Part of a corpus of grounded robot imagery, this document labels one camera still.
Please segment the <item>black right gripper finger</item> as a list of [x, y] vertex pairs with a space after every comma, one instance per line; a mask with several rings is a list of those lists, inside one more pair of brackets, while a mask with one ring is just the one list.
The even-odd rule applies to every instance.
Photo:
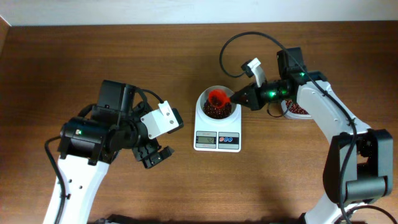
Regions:
[[255, 84], [249, 84], [230, 96], [230, 99], [251, 98], [255, 94]]
[[251, 98], [248, 96], [231, 96], [230, 101], [237, 105], [252, 108]]

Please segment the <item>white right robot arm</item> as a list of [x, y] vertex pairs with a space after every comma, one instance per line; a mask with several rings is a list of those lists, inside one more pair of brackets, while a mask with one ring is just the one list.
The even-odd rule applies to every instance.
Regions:
[[258, 59], [243, 64], [254, 77], [232, 97], [253, 111], [268, 103], [291, 99], [316, 122], [330, 144], [323, 171], [324, 195], [298, 223], [349, 223], [350, 216], [388, 196], [393, 189], [393, 138], [386, 129], [373, 129], [341, 102], [327, 78], [309, 72], [299, 47], [277, 53], [280, 80], [267, 82]]

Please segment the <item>red plastic measuring scoop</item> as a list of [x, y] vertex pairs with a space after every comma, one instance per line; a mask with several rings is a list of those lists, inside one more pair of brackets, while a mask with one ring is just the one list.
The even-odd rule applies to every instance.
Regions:
[[208, 101], [213, 107], [218, 109], [225, 107], [227, 103], [231, 102], [226, 92], [221, 89], [211, 90], [208, 95]]

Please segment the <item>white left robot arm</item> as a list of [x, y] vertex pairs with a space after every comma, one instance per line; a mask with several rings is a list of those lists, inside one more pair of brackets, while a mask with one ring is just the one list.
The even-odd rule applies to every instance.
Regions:
[[[148, 103], [149, 90], [104, 80], [98, 101], [66, 122], [57, 136], [59, 158], [51, 159], [56, 181], [45, 223], [86, 223], [99, 186], [120, 151], [130, 149], [151, 169], [173, 154], [158, 137], [183, 127], [178, 110], [159, 100]], [[241, 105], [224, 86], [199, 97], [194, 146], [199, 150], [241, 150]]]

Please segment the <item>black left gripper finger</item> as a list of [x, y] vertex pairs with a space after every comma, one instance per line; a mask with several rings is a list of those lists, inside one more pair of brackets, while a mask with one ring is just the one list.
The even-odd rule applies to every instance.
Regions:
[[136, 158], [136, 161], [142, 161], [155, 152], [155, 143], [148, 142], [144, 143], [143, 145], [133, 147], [132, 152]]
[[154, 152], [143, 159], [142, 163], [146, 169], [151, 169], [157, 164], [169, 158], [174, 153], [174, 150], [167, 146], [161, 151]]

